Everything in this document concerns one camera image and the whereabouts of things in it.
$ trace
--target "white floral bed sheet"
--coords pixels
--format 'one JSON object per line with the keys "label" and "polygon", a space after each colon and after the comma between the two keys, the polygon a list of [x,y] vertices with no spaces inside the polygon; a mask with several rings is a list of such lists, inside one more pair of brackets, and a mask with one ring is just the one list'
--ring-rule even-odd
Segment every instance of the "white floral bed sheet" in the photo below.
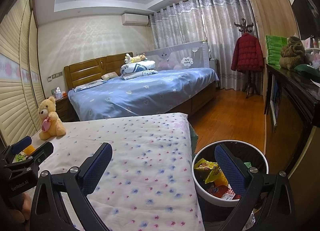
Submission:
{"label": "white floral bed sheet", "polygon": [[[182,113],[125,117],[64,124],[67,134],[51,138],[54,151],[39,174],[63,173],[95,153],[103,142],[113,157],[88,199],[112,231],[203,231],[191,173],[191,141]],[[43,141],[38,133],[33,145]],[[83,230],[68,196],[70,217]]]}

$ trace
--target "teddy bear's ear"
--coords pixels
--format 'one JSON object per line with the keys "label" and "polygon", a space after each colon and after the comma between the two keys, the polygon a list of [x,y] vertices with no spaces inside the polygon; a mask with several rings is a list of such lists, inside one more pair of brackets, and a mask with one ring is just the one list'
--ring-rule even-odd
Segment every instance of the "teddy bear's ear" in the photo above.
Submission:
{"label": "teddy bear's ear", "polygon": [[49,99],[51,102],[56,103],[56,99],[55,99],[53,96],[49,97],[48,99]]}

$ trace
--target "red jacket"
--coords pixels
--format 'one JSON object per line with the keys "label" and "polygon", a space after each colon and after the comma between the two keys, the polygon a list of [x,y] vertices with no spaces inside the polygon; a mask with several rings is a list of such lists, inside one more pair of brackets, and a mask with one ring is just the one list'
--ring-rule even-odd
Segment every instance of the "red jacket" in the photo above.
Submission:
{"label": "red jacket", "polygon": [[231,70],[262,71],[264,67],[262,50],[259,40],[248,33],[238,38],[233,53]]}

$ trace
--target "folded quilt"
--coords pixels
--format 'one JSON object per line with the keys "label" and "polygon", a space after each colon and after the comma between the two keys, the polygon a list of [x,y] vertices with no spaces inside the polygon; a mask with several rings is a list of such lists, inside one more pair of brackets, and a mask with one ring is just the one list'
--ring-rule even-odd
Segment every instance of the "folded quilt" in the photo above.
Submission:
{"label": "folded quilt", "polygon": [[123,80],[128,80],[128,79],[132,79],[132,78],[136,78],[139,76],[148,76],[148,75],[153,75],[153,74],[158,74],[158,71],[154,70],[154,69],[147,69],[144,71],[138,71],[138,72],[133,72],[127,75],[121,75]]}
{"label": "folded quilt", "polygon": [[156,63],[152,60],[144,60],[136,63],[125,64],[121,67],[121,76],[134,72],[144,71],[147,69],[152,69],[155,67]]}

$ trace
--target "pillow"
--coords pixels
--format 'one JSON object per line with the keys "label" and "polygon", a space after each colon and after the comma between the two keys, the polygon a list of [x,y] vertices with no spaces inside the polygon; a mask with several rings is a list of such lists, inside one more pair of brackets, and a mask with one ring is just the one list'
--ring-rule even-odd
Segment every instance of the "pillow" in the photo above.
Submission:
{"label": "pillow", "polygon": [[111,73],[104,74],[101,78],[103,80],[109,80],[109,79],[112,79],[117,76],[118,76],[118,74],[116,72],[111,72]]}
{"label": "pillow", "polygon": [[106,82],[107,82],[106,80],[98,79],[98,80],[96,80],[96,81],[93,81],[93,82],[90,82],[90,83],[87,83],[87,84],[79,85],[79,86],[77,86],[76,88],[74,88],[73,90],[74,90],[75,92],[79,92],[79,91],[82,91],[82,90],[84,90],[84,89],[89,89],[89,88],[92,88],[92,87],[94,87],[94,86],[104,84],[104,83],[106,83]]}

